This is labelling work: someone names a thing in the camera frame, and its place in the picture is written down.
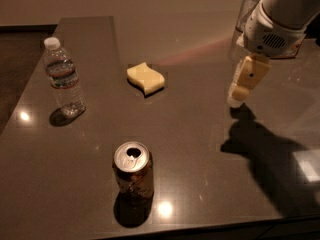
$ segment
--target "can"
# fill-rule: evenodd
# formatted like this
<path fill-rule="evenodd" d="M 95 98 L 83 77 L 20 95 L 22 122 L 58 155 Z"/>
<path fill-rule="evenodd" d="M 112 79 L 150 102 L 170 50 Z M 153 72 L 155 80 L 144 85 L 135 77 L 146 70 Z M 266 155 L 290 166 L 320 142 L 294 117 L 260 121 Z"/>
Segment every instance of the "can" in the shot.
<path fill-rule="evenodd" d="M 120 192 L 131 202 L 153 197 L 153 160 L 145 145 L 136 141 L 122 144 L 114 153 L 112 167 Z"/>

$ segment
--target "floor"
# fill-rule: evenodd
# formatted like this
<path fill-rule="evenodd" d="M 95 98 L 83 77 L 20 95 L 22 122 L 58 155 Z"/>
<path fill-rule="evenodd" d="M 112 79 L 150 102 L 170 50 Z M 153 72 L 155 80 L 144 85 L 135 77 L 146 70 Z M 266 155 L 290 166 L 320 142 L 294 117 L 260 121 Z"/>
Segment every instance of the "floor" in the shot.
<path fill-rule="evenodd" d="M 0 134 L 20 99 L 50 32 L 0 32 Z"/>

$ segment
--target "plastic water bottle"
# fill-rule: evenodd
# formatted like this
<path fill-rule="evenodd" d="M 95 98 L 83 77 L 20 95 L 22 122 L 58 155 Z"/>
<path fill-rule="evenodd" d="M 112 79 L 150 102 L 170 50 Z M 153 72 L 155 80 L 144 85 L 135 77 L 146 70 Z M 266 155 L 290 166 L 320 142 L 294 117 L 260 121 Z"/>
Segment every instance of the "plastic water bottle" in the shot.
<path fill-rule="evenodd" d="M 61 112 L 66 118 L 81 115 L 86 107 L 79 84 L 79 76 L 71 54 L 61 46 L 56 37 L 44 40 L 46 51 L 42 57 L 45 72 Z"/>

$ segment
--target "wall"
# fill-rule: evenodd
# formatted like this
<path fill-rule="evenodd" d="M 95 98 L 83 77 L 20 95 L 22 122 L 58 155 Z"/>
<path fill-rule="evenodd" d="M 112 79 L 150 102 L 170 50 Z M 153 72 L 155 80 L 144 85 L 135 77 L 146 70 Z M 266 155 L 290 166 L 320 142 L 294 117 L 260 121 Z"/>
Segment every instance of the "wall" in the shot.
<path fill-rule="evenodd" d="M 0 26 L 57 24 L 63 17 L 231 12 L 241 0 L 0 0 Z"/>

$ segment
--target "can opening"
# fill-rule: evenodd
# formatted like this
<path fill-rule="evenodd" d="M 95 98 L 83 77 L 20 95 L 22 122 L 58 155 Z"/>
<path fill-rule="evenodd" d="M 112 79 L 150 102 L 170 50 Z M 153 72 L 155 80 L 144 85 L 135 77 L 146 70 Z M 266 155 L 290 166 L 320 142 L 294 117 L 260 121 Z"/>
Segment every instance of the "can opening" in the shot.
<path fill-rule="evenodd" d="M 128 156 L 133 156 L 134 158 L 137 158 L 141 155 L 141 151 L 138 148 L 129 148 L 127 150 L 127 155 Z"/>

